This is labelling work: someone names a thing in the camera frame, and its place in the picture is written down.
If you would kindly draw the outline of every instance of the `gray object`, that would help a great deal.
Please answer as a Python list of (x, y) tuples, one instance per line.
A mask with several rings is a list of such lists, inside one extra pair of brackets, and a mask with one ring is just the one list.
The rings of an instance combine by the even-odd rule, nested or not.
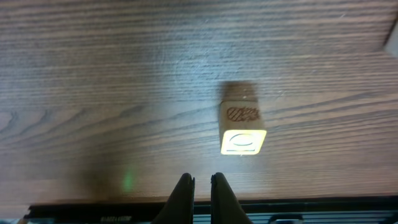
[(398, 23), (392, 31), (389, 40), (386, 44), (386, 51), (394, 57), (398, 57)]

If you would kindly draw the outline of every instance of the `wood grain surface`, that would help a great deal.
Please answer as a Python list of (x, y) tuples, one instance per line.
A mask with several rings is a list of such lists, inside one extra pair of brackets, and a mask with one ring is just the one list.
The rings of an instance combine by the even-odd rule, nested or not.
[[(184, 172), (239, 199), (398, 194), (396, 0), (0, 1), (0, 217), (153, 202)], [(255, 156), (218, 105), (259, 100)]]

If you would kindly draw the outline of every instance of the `wooden table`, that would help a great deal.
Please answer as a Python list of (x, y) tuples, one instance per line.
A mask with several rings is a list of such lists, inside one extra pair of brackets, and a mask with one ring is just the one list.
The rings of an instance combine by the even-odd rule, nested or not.
[[(0, 2), (0, 216), (155, 202), (398, 193), (396, 0)], [(222, 156), (218, 105), (258, 98), (255, 156)]]

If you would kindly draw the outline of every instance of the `yellow block face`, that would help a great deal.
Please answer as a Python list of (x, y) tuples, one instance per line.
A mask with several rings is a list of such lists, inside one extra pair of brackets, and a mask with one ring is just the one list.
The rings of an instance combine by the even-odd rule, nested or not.
[(266, 130), (227, 130), (221, 143), (224, 155), (255, 155), (266, 138)]

